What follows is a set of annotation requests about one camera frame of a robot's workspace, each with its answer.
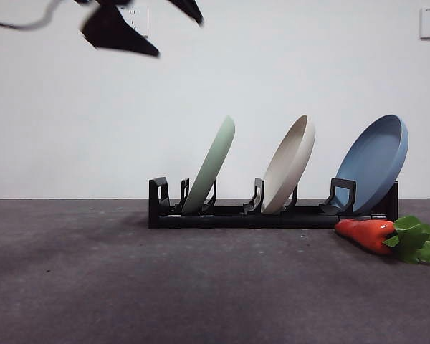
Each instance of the black object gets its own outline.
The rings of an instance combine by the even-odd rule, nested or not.
[[[349,201],[342,207],[333,206],[336,188],[346,188]],[[182,214],[189,191],[189,179],[181,182],[181,198],[171,206],[168,184],[165,177],[149,181],[148,227],[149,228],[333,228],[341,219],[388,219],[398,218],[398,182],[381,202],[367,214],[354,214],[356,182],[333,178],[330,196],[318,206],[296,206],[297,187],[293,191],[291,202],[275,215],[261,214],[264,195],[264,181],[256,178],[254,195],[249,203],[242,206],[215,206],[216,181],[214,195],[204,204],[197,214]]]
[[[96,48],[108,48],[159,56],[149,41],[126,24],[116,6],[100,6],[82,28],[86,40]]]
[[[47,26],[51,22],[52,14],[61,2],[62,0],[51,0],[51,2],[46,6],[46,9],[44,11],[44,16],[41,19],[34,21],[33,23],[19,25],[19,24],[3,23],[2,21],[0,21],[0,27],[3,27],[5,29],[19,30],[19,31],[41,29],[42,27]]]
[[[181,11],[185,12],[187,16],[196,20],[196,23],[201,25],[204,21],[202,13],[194,0],[169,0],[172,4],[177,6]]]

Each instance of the plate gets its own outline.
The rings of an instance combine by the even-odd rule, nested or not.
[[[388,193],[397,179],[408,151],[408,130],[400,117],[377,119],[354,142],[336,178],[357,183],[353,212],[369,212]],[[348,192],[336,188],[333,206],[348,202]]]
[[[315,141],[315,127],[303,115],[292,125],[272,157],[264,175],[263,214],[282,210],[300,180]]]
[[[227,116],[221,124],[214,142],[202,163],[201,169],[194,180],[188,198],[181,210],[182,214],[196,213],[202,207],[231,148],[235,132],[234,121]]]

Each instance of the blue plate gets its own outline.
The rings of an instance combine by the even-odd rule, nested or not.
[[[353,212],[369,212],[388,193],[398,177],[408,151],[408,130],[395,115],[379,118],[352,145],[336,178],[355,181]],[[344,206],[348,191],[337,188],[331,204]]]

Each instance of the plate rack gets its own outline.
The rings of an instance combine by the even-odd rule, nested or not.
[[[194,214],[182,214],[181,210],[189,193],[189,178],[181,181],[180,201],[171,206],[165,177],[149,181],[148,227],[159,228],[333,228],[341,219],[388,219],[398,218],[398,181],[384,198],[368,213],[354,214],[356,182],[333,178],[330,195],[315,206],[297,206],[297,187],[292,199],[274,215],[261,213],[264,181],[256,178],[254,194],[249,203],[238,206],[216,205],[216,181],[212,197]],[[343,206],[332,205],[336,188],[348,190],[348,202]]]

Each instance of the green plate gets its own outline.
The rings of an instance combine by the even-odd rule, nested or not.
[[[235,132],[234,121],[227,116],[221,124],[214,142],[202,163],[198,176],[189,191],[188,198],[181,211],[182,214],[196,213],[202,207],[231,148]]]

